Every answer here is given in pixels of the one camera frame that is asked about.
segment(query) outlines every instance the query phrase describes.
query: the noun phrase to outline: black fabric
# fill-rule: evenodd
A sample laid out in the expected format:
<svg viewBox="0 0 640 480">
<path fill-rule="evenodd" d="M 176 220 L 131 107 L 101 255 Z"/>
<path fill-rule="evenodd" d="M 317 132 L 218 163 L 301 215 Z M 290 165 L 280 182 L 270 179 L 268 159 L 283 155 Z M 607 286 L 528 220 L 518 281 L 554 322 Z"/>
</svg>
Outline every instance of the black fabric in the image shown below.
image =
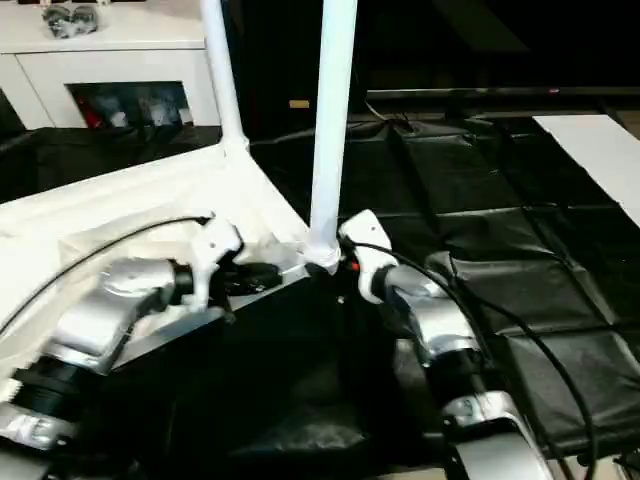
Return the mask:
<svg viewBox="0 0 640 480">
<path fill-rule="evenodd" d="M 25 134 L 0 147 L 0 192 L 215 141 L 198 129 L 138 135 Z M 306 218 L 313 132 L 251 151 Z M 344 163 L 343 218 L 371 208 L 400 253 L 440 269 L 454 261 L 473 292 L 552 348 L 606 451 L 640 443 L 640 230 L 553 138 L 532 120 L 363 123 L 349 130 Z M 301 282 L 110 377 L 100 408 L 117 441 L 160 477 L 353 478 L 437 463 L 440 419 L 411 348 L 354 297 L 352 280 Z M 474 321 L 520 407 L 565 452 L 584 451 L 578 409 L 542 353 L 495 312 Z"/>
</svg>

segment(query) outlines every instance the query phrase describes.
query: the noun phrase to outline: table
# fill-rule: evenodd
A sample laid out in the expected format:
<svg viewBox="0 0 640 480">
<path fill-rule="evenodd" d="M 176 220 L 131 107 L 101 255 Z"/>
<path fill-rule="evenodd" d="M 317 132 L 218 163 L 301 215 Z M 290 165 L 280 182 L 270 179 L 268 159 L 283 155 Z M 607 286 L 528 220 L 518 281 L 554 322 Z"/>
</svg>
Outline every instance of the table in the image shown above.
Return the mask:
<svg viewBox="0 0 640 480">
<path fill-rule="evenodd" d="M 66 40 L 41 12 L 0 2 L 0 61 L 12 66 L 0 69 L 0 88 L 26 128 L 85 127 L 68 84 L 158 81 L 182 83 L 195 125 L 220 125 L 198 0 L 99 7 L 100 30 Z"/>
</svg>

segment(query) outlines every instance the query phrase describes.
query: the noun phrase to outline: black cloth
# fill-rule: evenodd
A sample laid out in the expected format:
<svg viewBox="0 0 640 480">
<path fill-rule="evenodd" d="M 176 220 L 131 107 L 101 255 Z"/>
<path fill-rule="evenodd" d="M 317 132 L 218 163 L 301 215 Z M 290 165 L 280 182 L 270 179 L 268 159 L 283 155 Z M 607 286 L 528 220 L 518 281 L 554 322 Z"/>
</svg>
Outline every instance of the black cloth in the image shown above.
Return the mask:
<svg viewBox="0 0 640 480">
<path fill-rule="evenodd" d="M 0 147 L 0 192 L 15 198 L 216 139 L 198 129 L 25 134 Z M 306 218 L 313 132 L 251 152 Z M 478 296 L 542 336 L 605 451 L 640 443 L 640 230 L 552 137 L 529 119 L 352 125 L 341 215 L 364 208 L 397 251 L 455 262 Z M 158 476 L 353 478 L 437 463 L 428 385 L 351 280 L 300 282 L 117 372 L 101 406 L 114 442 Z M 583 452 L 578 409 L 542 353 L 491 310 L 474 322 L 521 409 L 565 453 Z"/>
</svg>

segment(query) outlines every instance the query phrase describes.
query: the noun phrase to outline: floor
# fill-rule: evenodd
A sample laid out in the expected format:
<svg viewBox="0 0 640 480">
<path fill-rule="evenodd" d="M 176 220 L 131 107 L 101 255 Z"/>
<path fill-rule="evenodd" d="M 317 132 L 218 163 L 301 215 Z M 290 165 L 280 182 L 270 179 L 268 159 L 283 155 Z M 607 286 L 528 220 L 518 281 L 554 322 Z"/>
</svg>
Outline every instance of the floor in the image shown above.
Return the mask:
<svg viewBox="0 0 640 480">
<path fill-rule="evenodd" d="M 584 468 L 577 464 L 575 458 L 568 460 L 570 468 L 574 472 L 576 479 L 584 477 Z M 562 472 L 556 462 L 552 462 L 551 470 L 555 480 L 564 480 Z M 444 471 L 441 469 L 430 469 L 407 473 L 396 473 L 382 477 L 383 480 L 447 480 Z M 612 458 L 605 458 L 598 462 L 596 480 L 628 480 L 619 467 L 613 463 Z"/>
</svg>

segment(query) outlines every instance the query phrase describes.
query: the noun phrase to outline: white shelf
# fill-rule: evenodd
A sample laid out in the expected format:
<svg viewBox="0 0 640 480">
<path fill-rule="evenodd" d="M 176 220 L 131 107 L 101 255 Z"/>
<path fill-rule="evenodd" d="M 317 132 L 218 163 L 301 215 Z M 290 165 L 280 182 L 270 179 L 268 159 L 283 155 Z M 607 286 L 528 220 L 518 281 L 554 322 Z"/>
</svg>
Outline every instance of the white shelf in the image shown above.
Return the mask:
<svg viewBox="0 0 640 480">
<path fill-rule="evenodd" d="M 79 3 L 62 4 L 73 9 Z M 148 0 L 96 7 L 100 29 L 56 39 L 37 5 L 0 2 L 0 53 L 204 49 L 198 0 Z"/>
</svg>

